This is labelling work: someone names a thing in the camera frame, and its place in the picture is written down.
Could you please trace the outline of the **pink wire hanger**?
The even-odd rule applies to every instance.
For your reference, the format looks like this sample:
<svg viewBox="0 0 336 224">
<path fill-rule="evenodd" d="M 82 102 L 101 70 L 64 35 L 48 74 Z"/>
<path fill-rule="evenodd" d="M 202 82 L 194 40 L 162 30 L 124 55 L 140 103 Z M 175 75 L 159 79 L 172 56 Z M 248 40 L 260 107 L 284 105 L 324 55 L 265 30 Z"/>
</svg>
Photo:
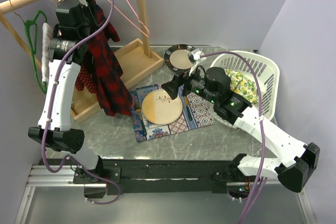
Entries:
<svg viewBox="0 0 336 224">
<path fill-rule="evenodd" d="M 107 1 L 108 4 L 114 3 L 113 16 L 111 21 L 116 25 L 117 30 L 130 28 L 133 26 L 140 33 L 143 40 L 150 37 L 150 30 L 147 25 L 147 14 L 145 0 L 98 0 Z"/>
</svg>

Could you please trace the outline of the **red black plaid garment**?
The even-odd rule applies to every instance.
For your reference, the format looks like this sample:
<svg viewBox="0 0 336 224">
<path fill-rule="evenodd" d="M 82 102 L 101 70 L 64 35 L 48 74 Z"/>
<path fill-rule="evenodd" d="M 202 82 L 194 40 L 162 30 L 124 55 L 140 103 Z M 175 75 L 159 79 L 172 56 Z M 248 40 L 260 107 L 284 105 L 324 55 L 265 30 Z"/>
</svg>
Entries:
<svg viewBox="0 0 336 224">
<path fill-rule="evenodd" d="M 108 23 L 101 33 L 88 41 L 81 67 L 85 67 L 96 84 L 98 91 L 94 94 L 105 114 L 130 116 L 133 97 L 121 80 L 123 70 L 108 44 L 110 39 L 120 41 L 115 28 Z"/>
</svg>

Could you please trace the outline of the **red polka dot garment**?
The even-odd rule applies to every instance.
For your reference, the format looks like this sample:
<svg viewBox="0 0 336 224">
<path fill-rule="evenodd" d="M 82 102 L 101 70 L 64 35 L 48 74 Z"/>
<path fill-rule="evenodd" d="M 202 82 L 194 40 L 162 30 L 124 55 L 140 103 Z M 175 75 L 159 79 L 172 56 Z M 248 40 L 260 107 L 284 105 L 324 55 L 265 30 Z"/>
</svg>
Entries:
<svg viewBox="0 0 336 224">
<path fill-rule="evenodd" d="M 97 93 L 98 91 L 96 84 L 85 67 L 81 67 L 80 69 L 76 79 L 75 88 L 78 91 L 83 91 L 84 88 L 87 88 L 90 93 Z"/>
</svg>

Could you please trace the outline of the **yellow lemon print skirt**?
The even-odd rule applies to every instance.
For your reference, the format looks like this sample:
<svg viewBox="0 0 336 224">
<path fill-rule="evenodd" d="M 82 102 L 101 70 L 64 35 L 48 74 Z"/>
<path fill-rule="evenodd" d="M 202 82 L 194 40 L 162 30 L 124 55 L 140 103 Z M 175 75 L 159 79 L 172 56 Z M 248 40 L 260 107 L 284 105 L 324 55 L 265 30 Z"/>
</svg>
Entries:
<svg viewBox="0 0 336 224">
<path fill-rule="evenodd" d="M 254 81 L 237 71 L 225 69 L 225 73 L 230 77 L 230 89 L 232 91 L 252 104 L 258 103 L 257 86 Z"/>
</svg>

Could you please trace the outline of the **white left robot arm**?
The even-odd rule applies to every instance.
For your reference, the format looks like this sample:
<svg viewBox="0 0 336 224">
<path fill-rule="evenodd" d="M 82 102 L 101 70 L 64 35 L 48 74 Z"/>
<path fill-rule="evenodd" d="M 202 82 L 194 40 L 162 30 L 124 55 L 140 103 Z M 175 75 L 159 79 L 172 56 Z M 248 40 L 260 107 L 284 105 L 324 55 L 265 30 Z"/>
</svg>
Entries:
<svg viewBox="0 0 336 224">
<path fill-rule="evenodd" d="M 79 0 L 60 0 L 53 38 L 48 45 L 49 82 L 43 112 L 36 127 L 30 127 L 28 136 L 41 144 L 41 154 L 46 168 L 46 149 L 65 153 L 78 165 L 78 175 L 93 183 L 104 178 L 103 162 L 85 144 L 83 130 L 71 128 L 70 110 L 78 74 L 88 52 L 87 37 L 98 27 L 87 4 Z"/>
</svg>

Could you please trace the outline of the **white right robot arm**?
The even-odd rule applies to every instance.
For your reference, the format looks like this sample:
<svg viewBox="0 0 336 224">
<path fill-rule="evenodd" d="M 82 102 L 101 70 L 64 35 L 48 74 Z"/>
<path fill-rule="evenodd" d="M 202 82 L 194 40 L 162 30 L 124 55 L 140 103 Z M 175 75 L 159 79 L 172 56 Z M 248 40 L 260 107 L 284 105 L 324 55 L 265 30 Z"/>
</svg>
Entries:
<svg viewBox="0 0 336 224">
<path fill-rule="evenodd" d="M 274 155 L 274 158 L 238 154 L 230 164 L 230 176 L 242 181 L 254 176 L 277 179 L 288 190 L 299 193 L 317 168 L 320 147 L 306 144 L 280 129 L 258 109 L 230 88 L 231 79 L 220 67 L 211 67 L 201 76 L 202 67 L 194 73 L 176 73 L 173 79 L 161 85 L 175 99 L 179 88 L 193 93 L 213 106 L 214 112 L 237 128 L 249 133 Z"/>
</svg>

